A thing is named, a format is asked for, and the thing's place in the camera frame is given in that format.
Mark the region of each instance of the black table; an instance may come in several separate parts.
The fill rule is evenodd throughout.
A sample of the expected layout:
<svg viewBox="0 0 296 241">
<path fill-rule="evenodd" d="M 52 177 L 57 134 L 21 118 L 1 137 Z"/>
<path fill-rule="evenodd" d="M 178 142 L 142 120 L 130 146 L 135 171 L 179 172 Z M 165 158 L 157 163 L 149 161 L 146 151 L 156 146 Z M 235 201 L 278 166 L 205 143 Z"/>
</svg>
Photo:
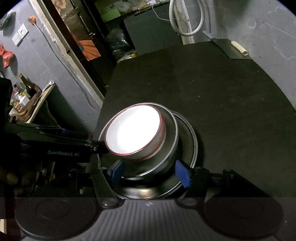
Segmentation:
<svg viewBox="0 0 296 241">
<path fill-rule="evenodd" d="M 250 59 L 230 59 L 213 42 L 176 46 L 120 62 L 94 138 L 123 108 L 156 102 L 179 112 L 199 141 L 197 165 L 231 168 L 275 197 L 296 197 L 296 114 L 276 83 Z M 296 237 L 296 199 L 278 237 Z"/>
</svg>

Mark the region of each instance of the metal tray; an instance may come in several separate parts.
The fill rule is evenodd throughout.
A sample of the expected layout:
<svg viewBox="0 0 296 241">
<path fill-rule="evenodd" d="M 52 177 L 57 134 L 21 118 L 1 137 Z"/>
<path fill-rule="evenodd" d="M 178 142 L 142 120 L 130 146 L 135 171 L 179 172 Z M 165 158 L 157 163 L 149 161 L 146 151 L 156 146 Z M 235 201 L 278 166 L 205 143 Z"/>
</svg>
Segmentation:
<svg viewBox="0 0 296 241">
<path fill-rule="evenodd" d="M 197 159 L 197 138 L 190 123 L 177 112 L 174 114 L 179 131 L 179 145 L 177 152 L 181 153 L 180 158 L 190 167 L 194 167 Z M 163 178 L 158 177 L 150 183 L 142 180 L 130 181 L 122 179 L 120 184 L 113 190 L 118 197 L 124 199 L 152 199 L 166 197 L 181 187 L 181 182 L 174 174 L 174 168 Z"/>
<path fill-rule="evenodd" d="M 165 174 L 174 164 L 179 135 L 177 121 L 169 109 L 156 103 L 144 104 L 155 106 L 164 118 L 166 125 L 165 141 L 159 152 L 147 160 L 130 161 L 123 159 L 125 165 L 123 177 L 127 180 L 135 181 L 145 179 L 145 182 L 149 182 L 149 180 L 155 178 L 156 175 L 162 176 Z M 107 126 L 108 124 L 103 128 L 99 140 L 104 139 Z M 119 157 L 113 153 L 104 154 L 100 158 L 101 166 L 109 168 L 118 158 Z"/>
</svg>

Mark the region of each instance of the brown bottle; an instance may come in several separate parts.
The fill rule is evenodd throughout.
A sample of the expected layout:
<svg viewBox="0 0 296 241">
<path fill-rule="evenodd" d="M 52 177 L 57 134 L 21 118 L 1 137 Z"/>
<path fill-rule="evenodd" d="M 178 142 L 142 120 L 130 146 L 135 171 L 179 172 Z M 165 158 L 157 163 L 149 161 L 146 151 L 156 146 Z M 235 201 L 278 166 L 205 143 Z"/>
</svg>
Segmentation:
<svg viewBox="0 0 296 241">
<path fill-rule="evenodd" d="M 22 73 L 19 74 L 20 79 L 23 81 L 23 83 L 26 86 L 26 91 L 28 93 L 29 96 L 33 97 L 37 91 L 36 91 L 36 84 L 28 81 L 23 75 Z"/>
</svg>

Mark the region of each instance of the black circular pad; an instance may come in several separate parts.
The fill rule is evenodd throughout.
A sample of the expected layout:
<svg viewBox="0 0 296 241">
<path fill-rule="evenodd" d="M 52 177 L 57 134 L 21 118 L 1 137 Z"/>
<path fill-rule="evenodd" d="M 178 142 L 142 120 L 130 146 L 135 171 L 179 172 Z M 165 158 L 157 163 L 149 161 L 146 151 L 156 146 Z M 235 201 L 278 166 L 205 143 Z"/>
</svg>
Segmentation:
<svg viewBox="0 0 296 241">
<path fill-rule="evenodd" d="M 61 240 L 88 229 L 97 215 L 96 200 L 86 197 L 32 197 L 16 208 L 15 218 L 30 237 Z"/>
<path fill-rule="evenodd" d="M 283 210 L 270 197 L 217 197 L 204 205 L 207 221 L 220 232 L 239 238 L 260 238 L 281 225 Z"/>
</svg>

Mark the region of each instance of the white pipe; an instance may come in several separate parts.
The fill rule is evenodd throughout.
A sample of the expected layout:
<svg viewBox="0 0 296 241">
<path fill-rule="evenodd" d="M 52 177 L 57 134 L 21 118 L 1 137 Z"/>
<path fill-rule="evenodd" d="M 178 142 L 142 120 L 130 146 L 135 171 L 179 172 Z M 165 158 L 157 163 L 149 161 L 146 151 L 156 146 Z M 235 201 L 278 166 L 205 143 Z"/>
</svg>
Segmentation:
<svg viewBox="0 0 296 241">
<path fill-rule="evenodd" d="M 52 86 L 53 84 L 54 84 L 54 81 L 51 80 L 51 81 L 47 84 L 47 86 L 45 86 L 45 88 L 42 90 L 42 92 L 44 92 L 45 90 L 47 90 L 48 87 L 49 87 L 49 86 Z"/>
<path fill-rule="evenodd" d="M 180 29 L 178 29 L 178 27 L 175 24 L 175 20 L 174 20 L 174 4 L 175 4 L 175 0 L 170 0 L 170 7 L 169 7 L 169 16 L 170 16 L 170 24 L 172 25 L 173 29 L 175 30 L 176 33 L 182 35 L 182 36 L 186 36 L 186 37 L 190 37 L 194 34 L 196 34 L 202 27 L 204 20 L 205 20 L 205 10 L 204 10 L 204 6 L 201 0 L 197 0 L 198 5 L 200 6 L 200 24 L 197 26 L 197 28 L 190 32 L 190 33 L 183 33 L 180 31 Z"/>
</svg>

